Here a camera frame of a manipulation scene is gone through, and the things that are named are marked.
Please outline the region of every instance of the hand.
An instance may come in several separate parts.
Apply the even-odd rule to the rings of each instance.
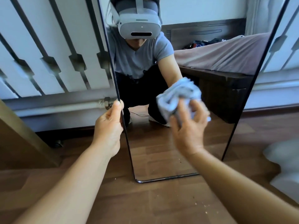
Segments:
[[[95,122],[95,134],[92,145],[96,147],[104,146],[105,149],[115,156],[120,148],[120,137],[123,131],[121,126],[121,111],[123,101],[114,101],[112,108],[100,116]]]
[[[181,129],[175,116],[170,117],[170,125],[174,143],[180,153],[186,158],[204,149],[203,134],[207,126],[207,117],[210,112],[202,101],[190,101],[192,111],[195,112],[194,119],[183,100],[179,101],[178,113],[182,121]]]

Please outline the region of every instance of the white pipe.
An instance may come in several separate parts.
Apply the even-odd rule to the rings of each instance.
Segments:
[[[49,107],[14,110],[14,112],[18,117],[28,117],[28,116],[39,116],[39,115],[61,113],[61,112],[86,110],[86,109],[93,109],[93,108],[105,108],[104,99],[100,99],[98,101],[85,102],[85,103],[70,104],[70,105],[57,105],[57,106],[49,106]]]
[[[299,86],[299,80],[290,80],[282,82],[266,82],[254,84],[252,90],[270,90],[270,89],[279,89],[279,88],[288,88]]]

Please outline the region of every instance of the t-shirt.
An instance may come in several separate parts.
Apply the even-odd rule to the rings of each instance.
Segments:
[[[107,35],[114,70],[133,79],[140,79],[156,62],[174,54],[173,47],[163,32],[155,39],[146,40],[137,51],[129,47],[118,28],[109,27]]]

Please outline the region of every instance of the wooden floor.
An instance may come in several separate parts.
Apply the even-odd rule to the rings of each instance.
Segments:
[[[262,156],[262,150],[272,142],[293,138],[298,133],[299,113],[242,119],[228,150],[226,163],[287,202],[295,204],[269,184],[280,169]],[[91,137],[85,137],[65,141],[65,147],[57,150],[63,156],[59,168],[1,171],[0,223],[13,222],[42,197],[91,140]],[[122,135],[121,149],[108,165],[87,223],[235,222],[201,176],[146,184],[135,182],[125,137]]]
[[[148,121],[147,105],[130,108],[130,111],[133,123],[127,132],[136,179],[144,181],[196,173],[175,149],[170,128]],[[204,144],[211,154],[221,159],[234,124],[224,122],[213,113],[211,119],[204,133]]]

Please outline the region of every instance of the bed frame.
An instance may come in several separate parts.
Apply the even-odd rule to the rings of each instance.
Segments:
[[[181,73],[200,88],[207,108],[227,123],[236,123],[253,75],[180,66]]]

